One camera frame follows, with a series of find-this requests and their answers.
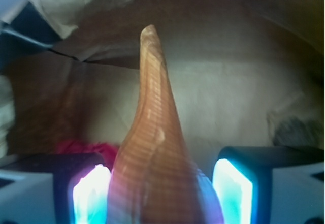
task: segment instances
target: seashell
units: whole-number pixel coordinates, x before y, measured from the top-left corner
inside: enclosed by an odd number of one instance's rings
[[[210,180],[184,142],[153,25],[141,33],[140,95],[109,186],[108,223],[223,223]]]

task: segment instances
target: beige fabric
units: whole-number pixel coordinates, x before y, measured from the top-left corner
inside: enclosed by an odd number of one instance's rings
[[[29,0],[49,25],[66,38],[78,26],[83,8],[91,0]]]

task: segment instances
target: wrinkled fabric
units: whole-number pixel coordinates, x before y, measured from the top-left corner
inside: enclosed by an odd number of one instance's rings
[[[57,145],[58,154],[75,153],[100,153],[104,158],[105,165],[112,170],[117,155],[118,146],[108,143],[86,144],[80,140],[66,140]]]

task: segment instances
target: cone shell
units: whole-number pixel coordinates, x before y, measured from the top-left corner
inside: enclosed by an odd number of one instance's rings
[[[186,148],[153,25],[141,33],[140,96],[116,158],[108,223],[223,223],[217,195]]]

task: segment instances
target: shell spire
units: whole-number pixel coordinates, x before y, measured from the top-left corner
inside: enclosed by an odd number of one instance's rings
[[[223,223],[210,181],[189,156],[155,27],[141,33],[140,95],[116,158],[108,223]]]

